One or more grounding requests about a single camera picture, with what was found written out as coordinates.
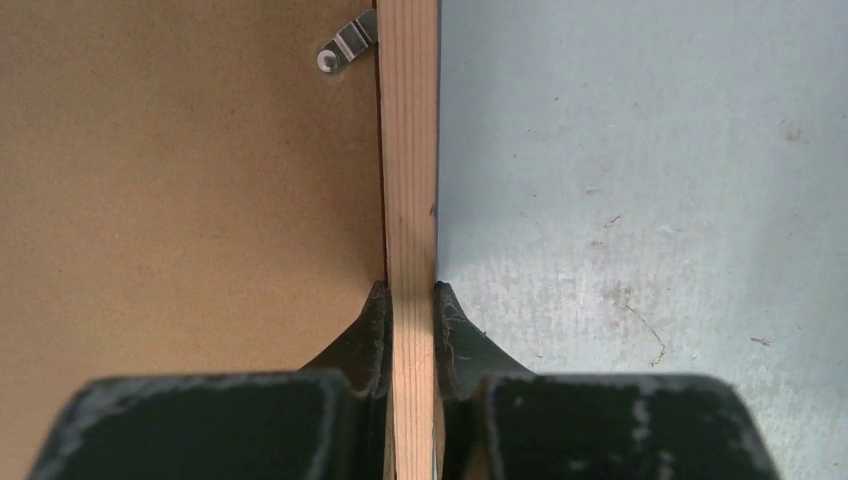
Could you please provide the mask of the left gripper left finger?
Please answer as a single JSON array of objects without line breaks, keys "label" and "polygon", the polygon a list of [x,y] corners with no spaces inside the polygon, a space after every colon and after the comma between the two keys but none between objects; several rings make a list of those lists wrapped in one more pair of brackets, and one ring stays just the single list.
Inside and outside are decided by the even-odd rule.
[{"label": "left gripper left finger", "polygon": [[54,421],[33,479],[384,479],[391,295],[295,371],[102,378]]}]

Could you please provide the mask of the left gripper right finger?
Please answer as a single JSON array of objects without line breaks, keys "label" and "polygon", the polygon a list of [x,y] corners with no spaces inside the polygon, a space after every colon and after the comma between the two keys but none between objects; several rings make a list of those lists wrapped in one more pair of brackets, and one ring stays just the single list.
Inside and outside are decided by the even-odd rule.
[{"label": "left gripper right finger", "polygon": [[744,403],[683,374],[536,374],[434,291],[444,479],[775,479]]}]

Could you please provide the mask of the brown backing board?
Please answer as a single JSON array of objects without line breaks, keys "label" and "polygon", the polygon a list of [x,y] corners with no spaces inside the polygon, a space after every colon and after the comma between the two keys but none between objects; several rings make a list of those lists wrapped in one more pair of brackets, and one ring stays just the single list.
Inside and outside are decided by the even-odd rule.
[{"label": "brown backing board", "polygon": [[1,475],[106,376],[295,369],[383,275],[365,1],[1,5]]}]

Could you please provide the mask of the wooden picture frame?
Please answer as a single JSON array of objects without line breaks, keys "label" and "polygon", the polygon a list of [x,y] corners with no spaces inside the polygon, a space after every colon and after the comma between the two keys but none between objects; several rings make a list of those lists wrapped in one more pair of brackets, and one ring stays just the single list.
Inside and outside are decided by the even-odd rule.
[{"label": "wooden picture frame", "polygon": [[437,479],[436,410],[440,4],[378,1],[337,32],[316,62],[336,73],[376,48],[386,273],[392,296],[393,479]]}]

